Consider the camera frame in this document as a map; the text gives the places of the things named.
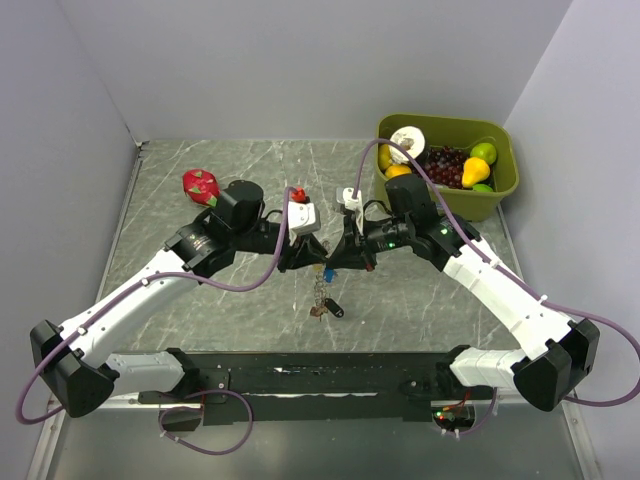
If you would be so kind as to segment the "black key fob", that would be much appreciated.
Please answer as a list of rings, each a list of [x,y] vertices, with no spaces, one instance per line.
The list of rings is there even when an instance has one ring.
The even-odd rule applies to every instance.
[[[345,315],[344,309],[333,298],[326,298],[324,306],[336,318],[343,318]]]

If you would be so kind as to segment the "red key tag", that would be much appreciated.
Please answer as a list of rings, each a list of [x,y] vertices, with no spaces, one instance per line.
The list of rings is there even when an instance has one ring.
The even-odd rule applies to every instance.
[[[321,318],[323,316],[323,308],[318,306],[313,306],[310,309],[310,315],[315,318]]]

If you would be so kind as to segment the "red dragon fruit toy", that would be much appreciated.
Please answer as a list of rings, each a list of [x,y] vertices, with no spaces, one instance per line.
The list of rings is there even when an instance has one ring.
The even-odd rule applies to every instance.
[[[216,177],[203,169],[192,169],[182,176],[183,191],[196,204],[215,207],[220,194]]]

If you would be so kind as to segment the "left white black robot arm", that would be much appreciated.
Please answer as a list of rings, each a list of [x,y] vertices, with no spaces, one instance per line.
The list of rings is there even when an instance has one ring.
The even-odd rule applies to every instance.
[[[157,311],[201,285],[220,288],[213,275],[237,253],[268,255],[267,271],[254,283],[228,286],[244,293],[261,286],[274,271],[321,263],[327,254],[315,238],[320,214],[309,197],[289,187],[281,219],[263,213],[264,192],[254,182],[236,180],[216,204],[181,227],[134,276],[86,311],[56,325],[41,321],[30,332],[37,377],[61,410],[85,416],[112,396],[158,390],[177,402],[191,399],[198,373],[178,349],[137,356],[115,350],[121,340]]]

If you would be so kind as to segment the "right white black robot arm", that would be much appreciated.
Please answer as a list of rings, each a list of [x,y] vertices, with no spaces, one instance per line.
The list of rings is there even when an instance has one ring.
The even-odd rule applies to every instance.
[[[378,253],[410,248],[475,296],[519,344],[515,350],[455,347],[437,363],[439,391],[455,399],[476,386],[515,390],[535,408],[553,410],[590,373],[596,326],[544,306],[517,285],[477,230],[438,212],[418,176],[392,178],[385,189],[391,210],[376,221],[365,219],[361,193],[337,189],[344,231],[327,267],[372,271]]]

